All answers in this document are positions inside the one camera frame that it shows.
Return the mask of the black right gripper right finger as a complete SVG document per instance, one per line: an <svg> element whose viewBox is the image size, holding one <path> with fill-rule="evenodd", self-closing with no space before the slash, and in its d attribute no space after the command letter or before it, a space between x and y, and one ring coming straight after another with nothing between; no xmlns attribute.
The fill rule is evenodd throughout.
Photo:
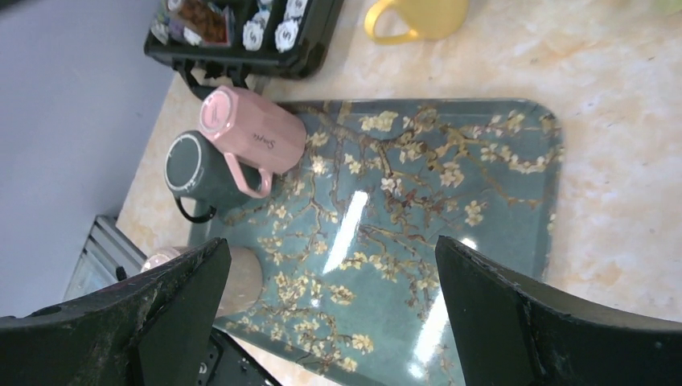
<svg viewBox="0 0 682 386"><path fill-rule="evenodd" d="M448 236L435 257L466 384L680 384L679 322L568 294Z"/></svg>

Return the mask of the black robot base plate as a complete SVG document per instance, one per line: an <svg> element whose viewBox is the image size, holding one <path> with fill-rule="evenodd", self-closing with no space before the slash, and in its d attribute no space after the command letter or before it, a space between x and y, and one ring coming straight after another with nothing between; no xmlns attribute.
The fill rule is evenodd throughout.
<svg viewBox="0 0 682 386"><path fill-rule="evenodd" d="M199 363L196 384L282 386L235 339L213 327L205 356Z"/></svg>

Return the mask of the yellow upside-down mug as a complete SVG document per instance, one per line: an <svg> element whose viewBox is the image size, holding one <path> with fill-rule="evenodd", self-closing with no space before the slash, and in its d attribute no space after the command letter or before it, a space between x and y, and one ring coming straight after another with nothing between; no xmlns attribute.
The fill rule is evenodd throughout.
<svg viewBox="0 0 682 386"><path fill-rule="evenodd" d="M419 40L439 40L452 35L466 21L468 0L395 0L377 1L367 11L364 30L375 43L396 45ZM377 23L386 10L394 10L408 30L400 35L376 33Z"/></svg>

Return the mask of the light pink glass mug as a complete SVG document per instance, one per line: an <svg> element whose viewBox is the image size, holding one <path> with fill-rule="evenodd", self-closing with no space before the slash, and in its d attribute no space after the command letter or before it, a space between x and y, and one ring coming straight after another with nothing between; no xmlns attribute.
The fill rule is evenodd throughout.
<svg viewBox="0 0 682 386"><path fill-rule="evenodd" d="M151 270L180 256L189 246L162 247L151 253L141 268L141 273ZM250 249L229 247L231 265L216 318L244 312L251 308L261 296L263 272L256 254Z"/></svg>

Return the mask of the pink upside-down mug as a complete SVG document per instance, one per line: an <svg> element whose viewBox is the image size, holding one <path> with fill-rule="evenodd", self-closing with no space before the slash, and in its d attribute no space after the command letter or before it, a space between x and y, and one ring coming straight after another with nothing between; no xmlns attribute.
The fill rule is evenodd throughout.
<svg viewBox="0 0 682 386"><path fill-rule="evenodd" d="M306 127L301 119L246 88L219 86L203 99L199 131L223 155L238 189L267 197L274 175L301 160Z"/></svg>

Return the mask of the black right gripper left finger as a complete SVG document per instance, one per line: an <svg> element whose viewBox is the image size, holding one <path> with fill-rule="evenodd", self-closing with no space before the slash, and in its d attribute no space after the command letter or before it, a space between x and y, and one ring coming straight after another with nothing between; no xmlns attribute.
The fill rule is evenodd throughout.
<svg viewBox="0 0 682 386"><path fill-rule="evenodd" d="M230 270L214 238L154 269L1 320L4 385L194 385Z"/></svg>

